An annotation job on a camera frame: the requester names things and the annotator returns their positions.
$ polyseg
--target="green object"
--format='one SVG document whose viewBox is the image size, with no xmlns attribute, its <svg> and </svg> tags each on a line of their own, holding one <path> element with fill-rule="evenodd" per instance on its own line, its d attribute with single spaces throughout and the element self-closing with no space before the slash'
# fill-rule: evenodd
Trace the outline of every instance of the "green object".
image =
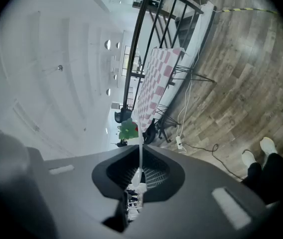
<svg viewBox="0 0 283 239">
<path fill-rule="evenodd" d="M 120 133 L 118 138 L 120 140 L 123 139 L 132 139 L 138 137 L 138 127 L 135 122 L 133 122 L 132 118 L 129 118 L 126 121 L 122 122 L 122 125 L 119 126 Z"/>
</svg>

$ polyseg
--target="wooden floor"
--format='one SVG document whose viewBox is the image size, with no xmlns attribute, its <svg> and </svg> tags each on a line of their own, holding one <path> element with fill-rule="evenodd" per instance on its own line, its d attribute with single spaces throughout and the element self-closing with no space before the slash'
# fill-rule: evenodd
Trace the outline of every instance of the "wooden floor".
<svg viewBox="0 0 283 239">
<path fill-rule="evenodd" d="M 210 0 L 218 9 L 258 7 L 275 9 L 267 0 Z M 247 175 L 241 161 L 245 149 L 257 161 L 264 154 L 259 142 L 272 138 L 283 157 L 283 21 L 262 11 L 217 13 L 197 64 L 200 74 L 216 81 L 193 82 L 182 141 L 219 149 L 215 155 L 240 177 Z M 188 81 L 178 94 L 171 116 L 184 107 Z M 158 138 L 154 145 L 178 152 L 176 128 L 167 129 L 172 142 Z M 211 153 L 188 146 L 186 155 L 225 170 Z"/>
</svg>

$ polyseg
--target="pink checkered board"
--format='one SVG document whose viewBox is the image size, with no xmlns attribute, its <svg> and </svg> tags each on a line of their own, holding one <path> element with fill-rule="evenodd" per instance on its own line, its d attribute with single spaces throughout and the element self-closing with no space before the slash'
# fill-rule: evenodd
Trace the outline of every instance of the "pink checkered board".
<svg viewBox="0 0 283 239">
<path fill-rule="evenodd" d="M 154 48 L 151 51 L 138 100 L 138 114 L 142 132 L 145 132 L 151 124 L 181 51 L 184 52 L 184 49 Z"/>
</svg>

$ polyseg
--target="staircase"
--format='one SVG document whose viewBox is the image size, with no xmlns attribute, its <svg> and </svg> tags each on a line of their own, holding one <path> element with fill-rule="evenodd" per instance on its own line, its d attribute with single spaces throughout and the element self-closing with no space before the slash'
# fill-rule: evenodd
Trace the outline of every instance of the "staircase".
<svg viewBox="0 0 283 239">
<path fill-rule="evenodd" d="M 185 50 L 187 49 L 189 45 L 190 39 L 195 30 L 199 15 L 200 14 L 197 13 L 194 16 L 192 23 L 191 23 L 191 19 L 193 16 L 193 11 L 191 11 L 191 12 L 185 13 L 184 18 L 181 21 L 181 25 L 179 27 L 179 32 L 178 32 L 178 39 L 179 39 L 180 47 L 184 48 Z M 178 28 L 179 22 L 180 22 L 180 18 L 177 17 L 175 20 L 176 28 Z"/>
</svg>

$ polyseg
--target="black pants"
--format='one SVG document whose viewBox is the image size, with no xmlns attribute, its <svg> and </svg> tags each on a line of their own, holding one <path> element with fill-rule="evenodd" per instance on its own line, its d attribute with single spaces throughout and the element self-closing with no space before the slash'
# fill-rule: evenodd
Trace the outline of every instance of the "black pants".
<svg viewBox="0 0 283 239">
<path fill-rule="evenodd" d="M 270 204 L 283 199 L 283 158 L 273 153 L 262 169 L 259 163 L 248 168 L 248 176 L 242 181 L 264 201 Z"/>
</svg>

